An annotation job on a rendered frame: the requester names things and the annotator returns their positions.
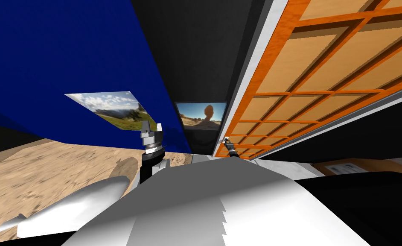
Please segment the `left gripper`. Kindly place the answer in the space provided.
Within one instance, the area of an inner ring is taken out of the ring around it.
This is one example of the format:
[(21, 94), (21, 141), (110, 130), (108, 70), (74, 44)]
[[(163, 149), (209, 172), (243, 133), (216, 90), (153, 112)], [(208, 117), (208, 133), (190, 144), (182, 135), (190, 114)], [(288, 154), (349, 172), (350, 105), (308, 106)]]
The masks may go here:
[(150, 122), (145, 120), (142, 122), (141, 128), (141, 139), (142, 145), (145, 148), (149, 148), (149, 145), (156, 144), (157, 146), (161, 145), (163, 142), (163, 131), (162, 131), (162, 124), (157, 124), (157, 131), (151, 131)]

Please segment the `mountain meadow landscape picture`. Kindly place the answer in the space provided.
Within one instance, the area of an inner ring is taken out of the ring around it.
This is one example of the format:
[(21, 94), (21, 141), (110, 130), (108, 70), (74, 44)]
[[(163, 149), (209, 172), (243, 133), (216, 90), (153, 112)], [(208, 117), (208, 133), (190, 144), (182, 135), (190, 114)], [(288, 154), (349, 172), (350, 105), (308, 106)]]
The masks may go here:
[(76, 93), (66, 96), (121, 130), (140, 131), (146, 120), (152, 131), (157, 130), (157, 124), (129, 91)]

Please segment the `desert rock picture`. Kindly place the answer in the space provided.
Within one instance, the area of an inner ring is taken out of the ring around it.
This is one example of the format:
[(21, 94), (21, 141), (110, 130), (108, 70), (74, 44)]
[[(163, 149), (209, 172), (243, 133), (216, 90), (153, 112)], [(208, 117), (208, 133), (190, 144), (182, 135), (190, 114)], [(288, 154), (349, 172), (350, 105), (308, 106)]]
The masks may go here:
[(176, 107), (185, 130), (218, 131), (226, 109), (226, 102), (177, 102)]

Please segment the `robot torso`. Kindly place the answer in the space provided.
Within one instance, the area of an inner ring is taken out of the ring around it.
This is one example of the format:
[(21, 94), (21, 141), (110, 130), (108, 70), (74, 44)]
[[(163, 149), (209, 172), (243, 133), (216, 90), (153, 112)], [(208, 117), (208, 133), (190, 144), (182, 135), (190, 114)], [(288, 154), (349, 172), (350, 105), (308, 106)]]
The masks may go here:
[(296, 181), (231, 157), (160, 170), (62, 246), (370, 246)]

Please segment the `orange panelled door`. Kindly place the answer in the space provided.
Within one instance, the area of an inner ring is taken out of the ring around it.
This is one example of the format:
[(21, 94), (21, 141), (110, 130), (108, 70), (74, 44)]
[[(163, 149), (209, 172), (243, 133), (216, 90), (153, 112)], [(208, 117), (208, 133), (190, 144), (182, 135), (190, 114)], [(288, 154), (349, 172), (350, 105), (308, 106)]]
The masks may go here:
[(402, 102), (402, 0), (273, 0), (220, 136), (243, 159)]

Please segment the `brown wooden furniture top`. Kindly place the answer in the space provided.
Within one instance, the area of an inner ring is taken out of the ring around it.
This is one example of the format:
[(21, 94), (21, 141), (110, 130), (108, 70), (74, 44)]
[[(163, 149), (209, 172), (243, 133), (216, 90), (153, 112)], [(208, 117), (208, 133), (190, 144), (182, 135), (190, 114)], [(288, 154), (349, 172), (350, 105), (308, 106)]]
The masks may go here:
[(366, 172), (402, 173), (402, 165), (390, 160), (347, 158), (311, 164), (326, 176)]

